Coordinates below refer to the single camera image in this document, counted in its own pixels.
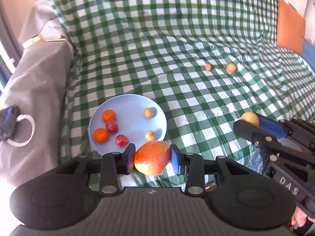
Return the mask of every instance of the gray fabric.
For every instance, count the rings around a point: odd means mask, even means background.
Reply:
[[[35,133],[24,147],[0,143],[0,177],[18,186],[54,168],[59,159],[60,114],[72,53],[67,42],[43,42],[24,50],[21,61],[0,97],[2,108],[18,104],[35,120]],[[31,125],[17,125],[14,140],[24,142]]]
[[[294,150],[301,151],[301,148],[294,142],[290,141],[286,138],[280,138],[278,139],[278,142],[281,143],[283,146],[290,147]],[[262,170],[264,168],[262,164],[262,157],[260,155],[260,149],[256,149],[253,154],[252,158],[249,161],[249,164],[247,167],[253,171],[256,171],[257,173],[262,173]]]
[[[19,42],[23,44],[30,38],[39,34],[44,25],[54,18],[56,18],[56,14],[48,4],[48,0],[37,0],[30,11],[28,19],[22,27]]]

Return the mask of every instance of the light blue plate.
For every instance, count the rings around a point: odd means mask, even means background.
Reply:
[[[154,110],[154,117],[147,119],[143,112],[146,108]],[[111,135],[104,144],[99,144],[93,139],[93,132],[98,128],[105,128],[102,113],[105,110],[113,110],[116,113],[118,132]],[[88,134],[92,148],[100,155],[111,152],[123,152],[126,147],[116,144],[116,137],[120,134],[129,138],[129,143],[134,143],[136,150],[146,143],[145,133],[154,131],[156,140],[165,138],[167,128],[166,117],[160,106],[149,98],[135,94],[126,94],[108,99],[95,111],[89,122]]]

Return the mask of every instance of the green checkered tablecloth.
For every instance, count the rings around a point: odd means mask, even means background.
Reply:
[[[313,121],[315,75],[278,47],[278,0],[49,0],[76,52],[62,131],[64,160],[91,154],[87,127],[109,98],[134,93],[165,112],[165,140],[205,159],[247,165],[253,146],[233,123],[245,111]],[[213,65],[211,72],[204,65]],[[226,72],[234,63],[235,74]],[[168,164],[161,176],[135,169],[123,185],[182,186]]]

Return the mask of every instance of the finger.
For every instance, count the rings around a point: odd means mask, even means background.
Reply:
[[[295,215],[292,216],[292,221],[291,221],[291,225],[295,226],[297,224]]]
[[[299,207],[296,208],[295,214],[296,214],[297,216],[302,217],[302,218],[306,218],[306,217],[307,217],[307,215],[305,214],[305,212],[304,212],[303,210],[301,210]]]
[[[305,223],[306,223],[306,219],[307,218],[303,218],[301,216],[297,216],[296,217],[296,221],[297,221],[298,226],[299,227],[303,227],[305,225]]]
[[[311,222],[315,223],[315,218],[308,217],[308,220],[310,220]]]

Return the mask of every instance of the bed sheet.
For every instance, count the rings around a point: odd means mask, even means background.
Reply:
[[[49,0],[75,52],[65,103],[62,157],[90,150],[87,127],[109,98],[133,93],[156,101],[168,144],[205,159],[247,165],[254,147],[236,136],[245,111],[308,121],[315,76],[297,54],[276,45],[278,0]],[[213,65],[212,71],[204,65]],[[235,74],[226,72],[234,63]],[[183,186],[168,164],[161,176],[135,169],[123,186]],[[97,185],[98,177],[92,179]]]

